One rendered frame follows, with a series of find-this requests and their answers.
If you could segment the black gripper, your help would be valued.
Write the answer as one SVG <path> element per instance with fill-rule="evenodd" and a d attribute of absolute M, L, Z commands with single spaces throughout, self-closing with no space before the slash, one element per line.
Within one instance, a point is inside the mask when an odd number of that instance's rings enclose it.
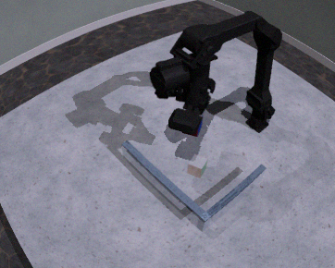
<path fill-rule="evenodd" d="M 208 82 L 210 82 L 209 85 Z M 196 134 L 201 124 L 200 122 L 203 119 L 200 115 L 202 115 L 211 100 L 208 89 L 210 89 L 210 93 L 213 93 L 216 87 L 216 83 L 213 79 L 209 78 L 208 82 L 203 84 L 193 84 L 189 82 L 181 86 L 181 101 L 185 103 L 183 109 L 186 110 L 177 108 L 173 111 L 168 120 L 169 128 L 190 135 Z M 206 94 L 206 92 L 208 94 Z"/>

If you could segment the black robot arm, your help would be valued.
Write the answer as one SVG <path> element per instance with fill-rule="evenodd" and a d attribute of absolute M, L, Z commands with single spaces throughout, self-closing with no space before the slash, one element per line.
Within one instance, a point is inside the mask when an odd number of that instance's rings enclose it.
<path fill-rule="evenodd" d="M 208 82 L 210 62 L 218 59 L 215 53 L 222 44 L 250 31 L 258 49 L 254 86 L 245 99 L 253 111 L 245 123 L 260 133 L 269 125 L 266 119 L 275 113 L 269 83 L 274 51 L 280 46 L 282 32 L 252 11 L 216 24 L 198 24 L 183 30 L 170 50 L 174 57 L 156 62 L 151 69 L 150 80 L 157 98 L 176 97 L 181 102 L 181 86 Z M 192 53 L 187 54 L 182 50 L 184 47 Z"/>

